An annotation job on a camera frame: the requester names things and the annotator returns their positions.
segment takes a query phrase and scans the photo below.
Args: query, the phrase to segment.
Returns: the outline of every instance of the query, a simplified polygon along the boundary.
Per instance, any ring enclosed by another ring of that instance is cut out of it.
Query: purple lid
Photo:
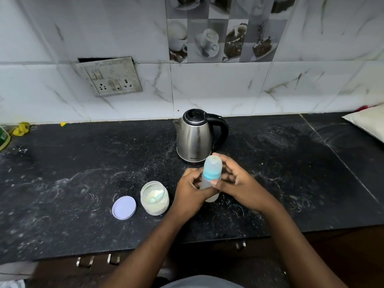
[[[123,196],[116,200],[112,207],[112,214],[119,220],[128,219],[136,211],[136,202],[131,196]]]

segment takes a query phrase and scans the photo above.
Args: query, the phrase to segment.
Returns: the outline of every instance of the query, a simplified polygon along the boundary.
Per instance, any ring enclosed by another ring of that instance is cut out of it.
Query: open jar
[[[140,202],[147,213],[161,215],[169,206],[168,191],[160,182],[148,182],[141,189]]]

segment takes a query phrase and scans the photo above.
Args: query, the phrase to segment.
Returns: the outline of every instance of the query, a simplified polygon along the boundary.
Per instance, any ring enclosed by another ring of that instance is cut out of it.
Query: power outlet
[[[132,58],[108,59],[77,64],[79,72],[89,81],[95,96],[141,92],[142,88]]]

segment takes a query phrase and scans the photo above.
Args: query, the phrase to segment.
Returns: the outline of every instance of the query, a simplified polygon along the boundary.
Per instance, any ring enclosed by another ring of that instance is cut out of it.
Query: person
[[[314,251],[273,195],[233,159],[222,154],[214,155],[223,161],[222,179],[212,180],[212,187],[199,190],[202,168],[187,169],[177,184],[168,213],[100,288],[150,288],[180,228],[199,211],[206,199],[218,191],[233,196],[245,207],[263,215],[293,287],[347,287]],[[193,276],[163,287],[241,288],[212,276]]]

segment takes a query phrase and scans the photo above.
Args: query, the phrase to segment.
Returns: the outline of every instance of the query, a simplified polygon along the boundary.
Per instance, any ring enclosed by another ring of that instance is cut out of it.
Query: stainless steel kettle
[[[189,163],[204,161],[221,146],[228,136],[228,124],[219,115],[209,114],[201,109],[190,109],[173,121],[177,131],[176,150]],[[221,135],[213,142],[213,126],[220,126]]]

